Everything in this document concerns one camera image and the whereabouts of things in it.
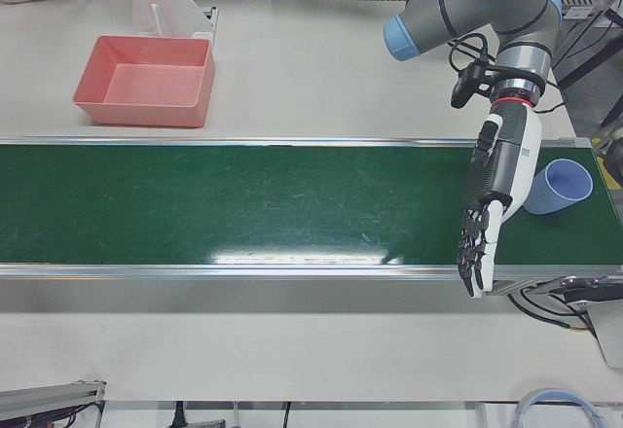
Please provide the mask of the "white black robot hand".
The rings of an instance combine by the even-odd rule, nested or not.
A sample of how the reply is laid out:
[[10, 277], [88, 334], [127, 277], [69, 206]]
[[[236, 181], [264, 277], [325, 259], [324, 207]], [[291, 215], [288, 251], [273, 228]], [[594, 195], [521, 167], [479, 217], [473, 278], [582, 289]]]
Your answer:
[[492, 104], [463, 188], [457, 265], [472, 298], [493, 289], [500, 229], [530, 193], [541, 137], [541, 120], [527, 102], [503, 97]]

